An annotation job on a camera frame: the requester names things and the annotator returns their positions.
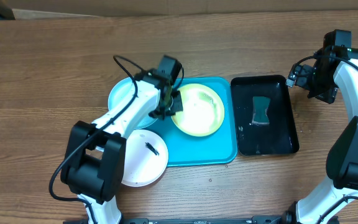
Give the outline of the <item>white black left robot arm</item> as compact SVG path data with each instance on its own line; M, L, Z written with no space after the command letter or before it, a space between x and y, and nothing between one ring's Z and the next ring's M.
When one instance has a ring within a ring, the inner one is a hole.
M175 114L180 93L175 77L150 72L131 79L128 94L92 123L72 127L65 158L53 173L85 206L87 223L120 223L115 194L124 175L126 144L146 116L164 119Z

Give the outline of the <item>yellow plate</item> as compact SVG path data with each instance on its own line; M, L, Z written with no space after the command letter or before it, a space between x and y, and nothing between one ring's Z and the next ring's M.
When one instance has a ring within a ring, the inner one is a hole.
M223 101L206 85L190 83L179 87L183 109L172 116L175 126L184 133L205 137L215 133L225 117Z

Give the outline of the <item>green sponge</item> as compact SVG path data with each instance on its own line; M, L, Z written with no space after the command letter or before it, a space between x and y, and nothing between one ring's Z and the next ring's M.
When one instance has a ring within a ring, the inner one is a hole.
M267 116L267 110L269 108L270 98L264 96L254 96L252 100L253 100L252 124L268 125L269 118Z

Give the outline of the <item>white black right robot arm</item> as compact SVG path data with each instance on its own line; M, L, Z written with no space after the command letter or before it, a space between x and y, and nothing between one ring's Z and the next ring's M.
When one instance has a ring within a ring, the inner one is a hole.
M336 214L358 200L358 49L329 46L312 56L306 65L301 59L288 75L287 86L309 91L311 98L324 85L340 90L349 123L326 159L326 177L305 198L294 202L282 215L282 223L337 223Z

